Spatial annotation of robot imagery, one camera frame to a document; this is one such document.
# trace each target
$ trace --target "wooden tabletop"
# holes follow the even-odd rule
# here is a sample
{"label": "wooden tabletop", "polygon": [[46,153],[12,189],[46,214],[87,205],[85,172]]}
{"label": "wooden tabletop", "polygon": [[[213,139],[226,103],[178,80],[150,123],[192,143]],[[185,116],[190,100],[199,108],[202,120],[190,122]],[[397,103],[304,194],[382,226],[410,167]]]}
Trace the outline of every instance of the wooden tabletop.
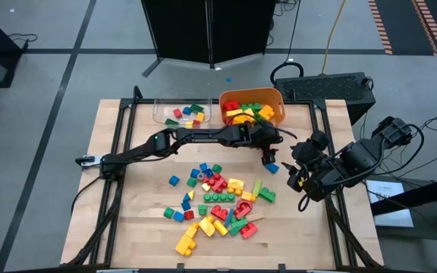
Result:
{"label": "wooden tabletop", "polygon": [[[119,100],[100,102],[89,154],[104,155],[111,150],[118,106]],[[141,145],[150,135],[165,128],[153,121],[152,111],[153,105],[137,106],[131,147]],[[276,161],[292,164],[289,146],[306,140],[312,133],[312,127],[307,106],[286,105],[285,111],[286,118],[280,127],[295,133],[298,140],[283,134],[284,142],[275,146],[279,149]],[[327,111],[335,149],[340,149],[354,140],[345,102],[327,101]],[[319,112],[317,116],[321,129]],[[125,116],[119,151],[124,144],[127,119],[128,116]],[[212,106],[209,126],[222,126],[217,105]],[[176,268],[177,263],[182,262],[185,268],[277,269],[278,264],[284,263],[287,269],[334,269],[325,204],[312,201],[305,212],[298,212],[297,203],[303,193],[296,193],[286,185],[288,172],[284,167],[281,166],[277,174],[270,174],[262,166],[261,156],[261,152],[255,149],[231,149],[219,144],[189,144],[182,146],[178,155],[163,161],[129,165],[111,266]],[[190,221],[179,223],[163,217],[163,212],[168,206],[182,211],[183,196],[192,190],[186,185],[186,180],[191,169],[198,168],[199,163],[203,162],[210,165],[220,164],[223,167],[222,175],[226,178],[245,180],[245,190],[248,191],[252,191],[254,179],[261,178],[263,187],[275,191],[277,197],[273,204],[260,198],[254,203],[253,212],[264,212],[265,218],[256,222],[259,231],[251,238],[244,240],[240,234],[235,237],[230,234],[221,237],[217,232],[212,237],[207,237],[199,231],[195,236],[197,246],[192,256],[184,257],[174,248]],[[98,175],[97,168],[84,171],[79,189]],[[172,175],[181,179],[176,187],[168,182]],[[72,259],[94,231],[103,184],[103,181],[97,182],[78,199],[68,229],[62,262]],[[199,221],[197,206],[203,204],[204,194],[200,184],[195,187],[195,193],[191,205],[195,220]],[[358,184],[351,189],[345,189],[344,196],[351,230],[370,255],[383,264],[365,186]],[[235,203],[222,205],[232,208]],[[338,235],[342,260],[347,265],[344,238],[339,230]],[[107,234],[104,234],[98,261],[103,260],[106,241]]]}

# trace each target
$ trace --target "blue cube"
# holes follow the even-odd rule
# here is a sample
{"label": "blue cube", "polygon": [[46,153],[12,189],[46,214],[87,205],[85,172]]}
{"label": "blue cube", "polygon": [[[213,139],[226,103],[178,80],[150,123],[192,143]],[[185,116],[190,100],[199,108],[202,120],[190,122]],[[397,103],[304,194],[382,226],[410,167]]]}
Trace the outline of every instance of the blue cube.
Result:
{"label": "blue cube", "polygon": [[190,177],[196,179],[196,176],[197,176],[199,173],[200,173],[200,171],[198,171],[197,169],[193,169],[193,170],[191,170]]}
{"label": "blue cube", "polygon": [[206,171],[209,168],[209,166],[206,165],[206,163],[200,164],[200,170]]}
{"label": "blue cube", "polygon": [[230,224],[232,217],[234,217],[234,209],[231,209],[230,212],[228,212],[227,218],[225,219],[224,227],[228,227],[228,224]]}
{"label": "blue cube", "polygon": [[185,215],[183,215],[183,213],[181,212],[174,212],[173,214],[173,219],[176,221],[183,221],[183,219],[185,219]]}
{"label": "blue cube", "polygon": [[189,114],[191,114],[191,109],[190,109],[190,107],[185,107],[185,108],[183,108],[182,113],[185,114],[185,115],[189,115]]}
{"label": "blue cube", "polygon": [[183,202],[181,203],[181,207],[183,208],[184,211],[187,211],[187,210],[191,209],[191,207],[190,207],[190,202],[188,202],[188,201],[183,201]]}
{"label": "blue cube", "polygon": [[272,172],[272,174],[275,174],[279,170],[279,167],[274,163],[266,164],[264,165],[264,167],[266,167],[266,169]]}
{"label": "blue cube", "polygon": [[211,178],[213,176],[213,171],[210,169],[206,169],[206,171],[203,172],[208,178]]}
{"label": "blue cube", "polygon": [[174,175],[170,178],[170,184],[173,186],[176,186],[176,184],[178,184],[178,181],[180,181],[180,178],[175,177]]}

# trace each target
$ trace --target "floor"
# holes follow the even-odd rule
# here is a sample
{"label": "floor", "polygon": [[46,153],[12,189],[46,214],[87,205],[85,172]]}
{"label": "floor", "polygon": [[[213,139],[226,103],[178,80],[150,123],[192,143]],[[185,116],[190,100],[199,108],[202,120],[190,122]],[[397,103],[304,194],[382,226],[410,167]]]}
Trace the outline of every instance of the floor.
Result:
{"label": "floor", "polygon": [[[324,49],[340,3],[303,0],[293,48]],[[286,11],[275,17],[269,48],[288,47],[294,15]],[[90,18],[88,25],[84,18]],[[134,85],[146,98],[217,98],[228,89],[270,86],[271,70],[287,57],[254,55],[219,64],[219,71],[164,60],[145,78],[141,73],[155,61],[154,55],[77,54],[79,49],[151,49],[143,9],[136,0],[0,0],[0,27],[8,34],[38,34],[31,49],[69,49],[24,55],[11,88],[0,89],[0,271],[59,264],[80,179],[74,159],[87,149],[100,99],[130,97]],[[387,115],[412,124],[437,115],[437,56],[363,54],[362,50],[384,49],[367,1],[347,1],[331,48],[358,49],[351,52],[358,55],[330,55],[327,74],[362,71],[375,81],[377,103],[366,119],[367,133]],[[305,76],[321,72],[323,55],[290,58],[305,67]],[[278,73],[296,75],[295,70]],[[360,125],[354,126],[356,137]],[[404,152],[404,160],[417,141]],[[399,160],[398,152],[392,158]],[[411,167],[436,156],[437,132],[426,131],[424,148]],[[437,179],[437,161],[408,177]],[[437,242],[380,237],[380,243],[388,267],[437,269]]]}

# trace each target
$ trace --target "white paper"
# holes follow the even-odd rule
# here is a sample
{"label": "white paper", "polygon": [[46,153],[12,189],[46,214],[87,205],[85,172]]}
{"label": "white paper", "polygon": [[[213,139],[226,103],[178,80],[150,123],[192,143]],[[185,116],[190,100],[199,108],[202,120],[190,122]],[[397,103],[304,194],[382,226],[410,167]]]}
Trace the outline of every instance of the white paper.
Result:
{"label": "white paper", "polygon": [[[385,182],[367,180],[367,189],[369,191],[378,193],[384,197],[391,197],[404,192],[404,188],[401,183],[397,182]],[[374,203],[382,199],[373,193],[369,193],[370,203]],[[403,209],[397,212],[391,212],[384,215],[377,215],[374,217],[377,226],[385,227],[405,227],[413,228],[413,219],[410,216],[409,209]]]}

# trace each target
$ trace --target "orange plastic container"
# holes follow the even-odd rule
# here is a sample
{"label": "orange plastic container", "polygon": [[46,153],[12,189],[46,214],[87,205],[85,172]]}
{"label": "orange plastic container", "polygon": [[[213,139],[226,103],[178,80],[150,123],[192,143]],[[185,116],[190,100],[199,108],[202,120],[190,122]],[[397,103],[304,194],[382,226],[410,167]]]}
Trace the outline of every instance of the orange plastic container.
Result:
{"label": "orange plastic container", "polygon": [[274,117],[270,120],[274,126],[278,126],[286,116],[285,102],[282,100],[281,93],[272,87],[242,89],[225,91],[220,95],[218,103],[222,112],[222,121],[226,124],[227,117],[224,110],[224,104],[231,100],[239,101],[239,104],[259,103],[260,105],[269,105],[274,110]]}

